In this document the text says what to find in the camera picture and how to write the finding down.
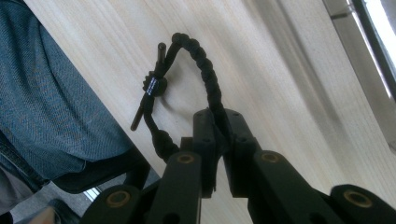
black plastic part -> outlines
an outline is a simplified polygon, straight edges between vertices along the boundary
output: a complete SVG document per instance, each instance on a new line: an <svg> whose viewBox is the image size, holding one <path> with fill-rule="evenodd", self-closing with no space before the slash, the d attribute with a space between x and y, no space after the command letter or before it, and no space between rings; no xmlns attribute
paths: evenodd
<svg viewBox="0 0 396 224"><path fill-rule="evenodd" d="M178 152L169 158L147 223L200 223L200 217L201 157Z"/></svg>
<svg viewBox="0 0 396 224"><path fill-rule="evenodd" d="M230 184L231 194L235 198L247 198L250 187L250 166L253 155L261 150L253 137L244 117L233 110L226 109L228 121L233 131L233 146L224 155L224 163Z"/></svg>
<svg viewBox="0 0 396 224"><path fill-rule="evenodd" d="M158 187L160 186L161 180L157 180L150 186L146 187L140 192L140 203L135 210L134 218L132 223L140 224L146 223L149 216L149 209L154 202L155 195L157 194Z"/></svg>
<svg viewBox="0 0 396 224"><path fill-rule="evenodd" d="M330 196L347 223L396 223L396 211L369 190L342 185L334 187Z"/></svg>
<svg viewBox="0 0 396 224"><path fill-rule="evenodd" d="M135 187L119 185L106 189L93 201L80 223L133 223L139 200Z"/></svg>
<svg viewBox="0 0 396 224"><path fill-rule="evenodd" d="M193 117L193 151L202 159L202 197L210 198L216 186L217 154L213 115L209 109Z"/></svg>
<svg viewBox="0 0 396 224"><path fill-rule="evenodd" d="M256 152L252 172L276 223L344 223L279 153Z"/></svg>
<svg viewBox="0 0 396 224"><path fill-rule="evenodd" d="M136 151L137 148L132 148L117 157L87 162L82 172L62 175L52 180L52 182L68 193L78 194L131 171L138 174L138 177L133 179L134 174L130 174L130 183L140 188L146 183L149 175L149 164L146 160L132 162L136 161Z"/></svg>

black strap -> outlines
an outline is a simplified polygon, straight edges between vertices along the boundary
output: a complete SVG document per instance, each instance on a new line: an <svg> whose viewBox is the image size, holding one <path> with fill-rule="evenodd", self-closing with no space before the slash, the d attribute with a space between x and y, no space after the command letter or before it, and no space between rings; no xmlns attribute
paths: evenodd
<svg viewBox="0 0 396 224"><path fill-rule="evenodd" d="M146 77L146 81L144 82L145 86L143 88L146 93L141 102L141 107L143 107L144 110L144 119L152 134L152 141L157 155L165 161L167 161L173 153L178 152L179 148L173 143L172 138L166 131L158 129L151 115L155 96L161 95L163 92L160 91L164 91L164 87L161 87L160 83L166 83L163 81L164 76L181 48L190 53L190 56L201 69L201 76L205 83L209 109L213 113L215 124L219 128L221 134L229 140L229 142L231 140L229 122L221 102L221 91L216 73L213 70L212 62L206 58L206 53L204 49L200 47L197 40L189 38L188 35L176 33L172 36L172 45L166 54L164 63L157 62L154 72L151 72L150 75Z"/></svg>

jeans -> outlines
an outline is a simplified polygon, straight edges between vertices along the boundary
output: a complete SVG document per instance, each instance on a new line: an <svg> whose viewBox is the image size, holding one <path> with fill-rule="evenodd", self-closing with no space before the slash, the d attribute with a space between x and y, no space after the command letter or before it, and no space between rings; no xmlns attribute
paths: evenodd
<svg viewBox="0 0 396 224"><path fill-rule="evenodd" d="M86 161L108 159L133 147L32 11L19 1L0 0L0 108L1 164L14 174L32 168L37 181L80 172ZM139 160L143 157L136 153Z"/></svg>

wooden table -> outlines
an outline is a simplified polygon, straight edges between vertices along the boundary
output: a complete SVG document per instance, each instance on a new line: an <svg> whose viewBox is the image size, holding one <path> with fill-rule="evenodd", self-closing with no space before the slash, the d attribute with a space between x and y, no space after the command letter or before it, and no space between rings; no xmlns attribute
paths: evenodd
<svg viewBox="0 0 396 224"><path fill-rule="evenodd" d="M85 77L152 167L163 173L149 130L129 130L158 43L173 33L200 41L223 103L242 113L262 148L282 153L316 189L351 183L396 206L396 155L318 0L46 1L30 9ZM199 70L181 51L154 118L178 143L207 107ZM231 199L223 166L203 200L202 223L251 223L246 200Z"/></svg>

